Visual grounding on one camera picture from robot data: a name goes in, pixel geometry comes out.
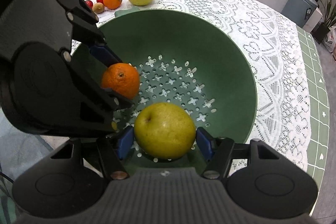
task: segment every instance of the wire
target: wire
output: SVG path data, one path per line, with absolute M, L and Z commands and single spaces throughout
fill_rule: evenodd
M 6 180 L 11 182 L 12 184 L 14 183 L 14 181 L 9 176 L 5 175 L 4 173 L 0 172 L 0 176 L 4 177 Z

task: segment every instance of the gray floor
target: gray floor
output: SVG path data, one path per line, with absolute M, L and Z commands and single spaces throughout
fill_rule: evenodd
M 327 162 L 313 217 L 319 223 L 336 220 L 336 62 L 322 44 L 317 44 L 330 104 L 330 132 Z

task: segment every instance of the green colander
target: green colander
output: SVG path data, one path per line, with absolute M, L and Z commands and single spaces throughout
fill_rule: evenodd
M 144 107 L 157 102 L 179 105 L 213 137 L 243 143 L 251 132 L 257 106 L 251 68 L 236 44 L 220 29 L 193 15 L 174 10 L 121 10 L 100 27 L 108 46 L 140 74 L 140 90 L 132 109 L 115 113 L 121 131 L 133 125 Z M 80 46 L 73 58 L 100 84 L 106 67 Z M 206 165 L 196 144 L 178 160 L 152 158 L 135 143 L 123 163 L 171 168 Z

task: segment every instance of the black label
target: black label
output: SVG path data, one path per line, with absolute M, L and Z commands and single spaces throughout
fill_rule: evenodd
M 305 20 L 310 17 L 310 13 L 311 13 L 311 8 L 308 8 L 307 11 L 306 11 L 306 15 L 304 17 Z

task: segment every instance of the trash can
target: trash can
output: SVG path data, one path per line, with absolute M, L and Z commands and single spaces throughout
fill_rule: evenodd
M 316 7 L 315 0 L 288 0 L 281 14 L 302 28 Z

